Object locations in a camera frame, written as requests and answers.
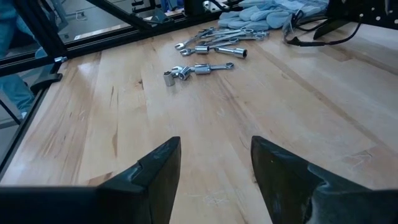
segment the wooden workbench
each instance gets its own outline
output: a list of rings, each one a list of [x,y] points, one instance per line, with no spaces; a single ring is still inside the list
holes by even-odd
[[[174,49],[214,25],[64,63],[1,184],[98,185],[181,136],[171,223],[271,223],[250,160],[260,135],[366,187],[398,187],[396,30],[362,26],[345,44],[317,48],[286,46],[275,31],[240,44],[246,60]],[[176,65],[225,62],[235,69],[172,87],[162,78]]]

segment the combination wrench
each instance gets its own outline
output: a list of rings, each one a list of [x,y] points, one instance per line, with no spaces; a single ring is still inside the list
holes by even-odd
[[[213,45],[215,43],[218,43],[218,42],[221,42],[221,41],[224,41],[224,40],[229,40],[229,39],[231,39],[233,37],[247,36],[247,35],[251,34],[252,32],[253,32],[252,29],[246,29],[244,31],[237,32],[237,33],[230,34],[230,35],[226,35],[224,37],[220,37],[220,38],[217,38],[217,39],[214,39],[214,40],[204,41],[204,43],[202,45]]]
[[[182,50],[182,49],[184,49],[187,45],[191,44],[191,43],[194,42],[194,41],[197,41],[201,36],[211,33],[214,29],[215,29],[214,27],[210,27],[210,28],[208,28],[208,29],[205,29],[205,30],[199,32],[196,36],[194,36],[194,37],[192,37],[192,38],[190,38],[190,39],[188,39],[188,40],[186,40],[186,41],[184,41],[184,42],[182,42],[182,43],[176,44],[174,47],[175,47],[177,50]]]
[[[264,40],[265,36],[262,34],[256,34],[254,36],[237,37],[239,40]]]
[[[201,39],[205,39],[205,38],[209,38],[209,37],[214,37],[214,36],[218,36],[218,35],[226,35],[226,34],[234,34],[237,32],[242,32],[242,30],[226,30],[226,31],[222,31],[222,32],[212,32],[211,34],[206,34],[201,36]]]

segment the wooden table surface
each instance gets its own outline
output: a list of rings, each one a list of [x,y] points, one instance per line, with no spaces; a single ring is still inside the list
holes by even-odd
[[[246,60],[174,49],[215,24],[64,63],[1,184],[98,185],[181,136],[171,223],[271,223],[250,159],[259,135],[366,187],[398,187],[398,31],[362,26],[345,44],[300,48],[277,30],[240,44]],[[176,65],[225,62],[234,70],[172,87],[162,77]]]

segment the blue jeans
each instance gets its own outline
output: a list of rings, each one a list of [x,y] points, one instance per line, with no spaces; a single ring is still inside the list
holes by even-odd
[[[7,50],[14,36],[15,29],[19,29],[21,32],[29,34],[34,38],[33,33],[29,30],[28,26],[20,16],[13,19],[1,20],[0,58],[6,56]],[[2,90],[10,101],[17,106],[21,113],[28,112],[35,99],[29,87],[25,85],[22,78],[17,74],[0,77],[0,90]]]

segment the person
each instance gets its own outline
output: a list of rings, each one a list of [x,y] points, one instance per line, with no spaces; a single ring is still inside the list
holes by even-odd
[[[18,15],[12,0],[0,0],[0,58],[7,55],[16,29],[35,39],[22,17]],[[35,56],[45,56],[43,48],[40,48]],[[16,105],[22,118],[25,118],[35,97],[22,78],[18,74],[0,77],[0,90]]]

